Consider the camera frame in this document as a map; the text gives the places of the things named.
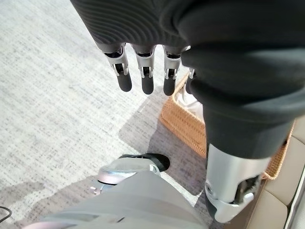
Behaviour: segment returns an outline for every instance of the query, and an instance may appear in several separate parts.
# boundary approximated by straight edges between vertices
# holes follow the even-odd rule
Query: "gray carpet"
[[[90,197],[101,166],[147,151],[170,157],[163,178],[210,228],[221,228],[201,194],[205,160],[157,120],[167,98],[161,47],[155,91],[147,96],[127,45],[133,89],[124,93],[69,1],[2,0],[0,21],[0,205],[13,211],[1,229],[20,228]],[[0,218],[5,214],[0,211]]]

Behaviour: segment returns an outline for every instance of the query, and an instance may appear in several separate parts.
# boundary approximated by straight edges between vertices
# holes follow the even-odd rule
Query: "woven basket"
[[[161,110],[159,120],[166,128],[172,131],[179,139],[185,142],[190,148],[202,157],[206,157],[206,136],[204,121],[195,116],[193,113],[185,110],[180,106],[175,99],[176,94],[180,91],[187,75],[179,82],[173,95],[165,102]],[[272,157],[268,168],[263,174],[263,179],[274,180],[277,178],[285,155],[289,140],[292,134],[292,129],[287,136],[285,144]]]

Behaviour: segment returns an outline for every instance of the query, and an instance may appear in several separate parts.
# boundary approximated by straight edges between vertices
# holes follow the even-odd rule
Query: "black cable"
[[[0,219],[0,223],[2,223],[4,220],[8,219],[8,218],[11,216],[11,210],[8,209],[8,208],[6,208],[6,207],[3,207],[3,206],[0,206],[0,208],[2,208],[2,209],[4,209],[4,210],[8,211],[8,213],[9,213],[6,217]]]

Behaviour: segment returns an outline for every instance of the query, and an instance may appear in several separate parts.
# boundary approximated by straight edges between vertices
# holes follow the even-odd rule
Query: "robotic leg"
[[[207,229],[188,201],[160,177],[157,165],[147,157],[119,158],[100,169],[94,187],[100,195],[24,229]]]

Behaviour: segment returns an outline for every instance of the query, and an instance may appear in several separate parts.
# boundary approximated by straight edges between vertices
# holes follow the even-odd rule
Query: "robotic finger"
[[[164,46],[164,85],[163,91],[170,96],[175,91],[177,73],[181,63],[181,53],[186,48]]]
[[[133,45],[136,54],[141,79],[142,90],[145,94],[153,92],[153,64],[154,64],[154,46]]]
[[[107,50],[111,50],[111,45],[108,45]],[[122,44],[119,49],[103,52],[107,57],[110,66],[113,68],[119,82],[119,86],[124,92],[128,92],[132,88],[132,81],[128,70],[128,61],[125,52],[125,44]]]

